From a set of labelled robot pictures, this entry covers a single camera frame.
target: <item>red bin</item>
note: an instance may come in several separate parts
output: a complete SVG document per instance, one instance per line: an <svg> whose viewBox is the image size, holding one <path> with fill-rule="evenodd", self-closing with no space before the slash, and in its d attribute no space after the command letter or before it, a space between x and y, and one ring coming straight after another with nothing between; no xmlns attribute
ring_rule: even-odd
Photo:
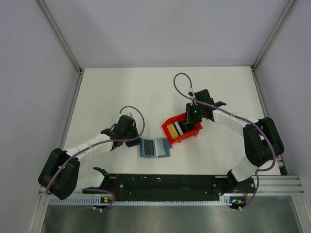
<svg viewBox="0 0 311 233"><path fill-rule="evenodd" d="M164 133L169 141L170 144L173 144L175 142L181 142L182 140L188 138L188 137L191 137L191 136L197 136L199 131L201 129L203 129L202 125L200 123L198 124L195 124L194 127L195 129L194 130L191 130L189 132L186 132L184 133L183 135L180 135L178 136L177 138L173 139L167 126L170 125L170 124L174 124L176 121L178 121L179 123L181 123L185 117L186 113L182 113L182 114L179 114L177 116L173 116L169 119L167 119L164 124L162 125L162 129L164 130Z"/></svg>

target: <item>metal frame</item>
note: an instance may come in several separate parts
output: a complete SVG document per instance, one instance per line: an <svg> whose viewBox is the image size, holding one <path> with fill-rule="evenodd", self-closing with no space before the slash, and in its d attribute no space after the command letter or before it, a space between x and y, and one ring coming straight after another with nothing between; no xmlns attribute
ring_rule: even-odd
<svg viewBox="0 0 311 233"><path fill-rule="evenodd" d="M44 0L35 0L38 3L39 8L41 9L43 15L46 17L51 30L54 32L59 44L63 48L65 54L67 55L68 59L72 63L73 67L76 69L78 73L81 73L82 69L79 66L76 58L74 57L68 43L66 42L62 32L60 31L59 27L57 26L48 6L46 5Z"/></svg>
<svg viewBox="0 0 311 233"><path fill-rule="evenodd" d="M78 72L78 79L76 82L75 89L73 91L73 94L71 96L71 104L67 113L67 120L64 126L63 134L60 138L60 147L62 148L64 146L66 136L68 133L70 121L72 118L74 106L78 97L79 88L82 82L83 78L83 70L79 66L77 60L75 59L72 51L70 50L70 47L68 43L66 42L63 34L61 33L59 27L57 26L51 12L49 11L46 3L44 0L36 0L38 3L39 8L42 10L42 13L46 17L51 30L54 32L55 36L57 37L60 45L62 46L64 52L66 53L68 59ZM288 0L288 3L279 18L278 22L276 23L275 27L273 28L270 36L268 37L265 45L263 46L262 50L260 51L257 59L255 60L254 64L251 66L251 71L253 74L254 82L256 85L256 89L259 95L259 99L261 102L261 106L264 112L265 116L269 116L269 109L266 104L266 100L264 97L264 93L261 88L260 80L257 77L256 69L259 67L261 61L263 60L264 56L268 52L269 48L271 47L272 43L274 42L275 38L278 35L278 32L280 31L281 27L286 22L286 19L294 9L294 6L296 4L297 0ZM287 167L286 160L282 158L282 161ZM259 176L260 180L260 186L257 195L258 196L292 196L293 203L297 212L297 217L300 221L301 227L304 231L304 233L311 233L311 213L310 208L308 206L308 202L306 200L306 197L304 195L303 188L301 186L300 180L298 176ZM224 196L232 196L234 194L225 194ZM77 201L82 199L88 199L89 201L92 201L92 199L97 200L98 198L104 196L104 194L82 194L79 192L75 192L73 194ZM50 197L46 196L44 193L44 188L41 188L38 194L37 203L35 206L35 211L32 217L32 221L29 227L30 233L37 233L41 232L43 221L45 217L45 213L47 210L47 207L50 203ZM118 205L152 205L154 203L118 203ZM171 205L183 205L184 203L170 203ZM196 205L208 205L207 202L201 202L201 203L193 203Z"/></svg>
<svg viewBox="0 0 311 233"><path fill-rule="evenodd" d="M267 54L269 48L273 44L273 42L274 42L276 36L278 35L280 29L282 28L282 26L286 22L287 18L289 17L291 12L293 11L296 3L297 3L297 0L289 0L287 2L281 17L279 18L279 20L277 21L276 25L274 26L272 32L270 33L270 36L268 37L266 43L264 44L262 50L260 51L258 57L256 58L253 66L252 66L254 70L256 70L258 68L258 66L260 65L260 63L263 60L264 56Z"/></svg>

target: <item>metal floor panel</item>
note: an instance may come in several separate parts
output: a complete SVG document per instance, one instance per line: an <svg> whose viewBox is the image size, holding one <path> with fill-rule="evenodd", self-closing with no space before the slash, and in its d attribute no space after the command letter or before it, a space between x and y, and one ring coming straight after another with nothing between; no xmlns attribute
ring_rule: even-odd
<svg viewBox="0 0 311 233"><path fill-rule="evenodd" d="M299 233L291 197L256 197L242 212L226 206L116 206L100 213L49 206L42 233ZM53 224L63 221L57 228Z"/></svg>

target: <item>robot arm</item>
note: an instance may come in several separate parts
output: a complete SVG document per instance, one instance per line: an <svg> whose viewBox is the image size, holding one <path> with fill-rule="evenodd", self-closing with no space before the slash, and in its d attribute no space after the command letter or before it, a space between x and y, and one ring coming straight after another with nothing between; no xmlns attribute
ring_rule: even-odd
<svg viewBox="0 0 311 233"><path fill-rule="evenodd" d="M256 127L245 122L244 120L235 118L234 116L243 117L261 128L271 142L276 156L284 152L283 143L271 118L265 117L263 119L254 119L249 118L240 112L234 112L223 102L214 103L213 98L210 97L209 92L206 89L196 93L189 93L189 95L194 95L195 99L198 101L205 102L216 107L221 106L221 109L232 113L231 115L228 115L219 109L210 108L193 101L192 103L188 103L186 105L186 117L183 123L196 124L202 122L202 118L206 118L223 124L243 136L246 156L237 166L228 172L228 178L233 186L236 186L239 182L243 182L250 178L260 166L273 158L267 142L259 134Z"/></svg>
<svg viewBox="0 0 311 233"><path fill-rule="evenodd" d="M120 139L126 140L138 136L135 120L131 116L122 115L117 124L113 125L110 129L101 131L93 139L68 150L54 149L39 176L38 182L47 188L60 166L70 157L74 157L66 163L64 169L54 179L49 191L63 200L75 190L100 187L106 171L98 167L91 170L83 169L83 166L95 156L120 147L123 144ZM138 137L135 140L126 141L125 143L128 147L132 147L139 145L141 139Z"/></svg>

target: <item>white wall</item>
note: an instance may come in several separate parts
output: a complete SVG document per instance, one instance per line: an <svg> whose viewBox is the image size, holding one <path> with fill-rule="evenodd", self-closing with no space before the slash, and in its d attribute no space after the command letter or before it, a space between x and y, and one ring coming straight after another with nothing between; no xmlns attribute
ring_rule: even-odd
<svg viewBox="0 0 311 233"><path fill-rule="evenodd" d="M27 230L77 74L34 0L0 7L0 232Z"/></svg>
<svg viewBox="0 0 311 233"><path fill-rule="evenodd" d="M311 1L299 0L258 69L272 117L311 203Z"/></svg>
<svg viewBox="0 0 311 233"><path fill-rule="evenodd" d="M252 65L288 0L46 0L86 67Z"/></svg>

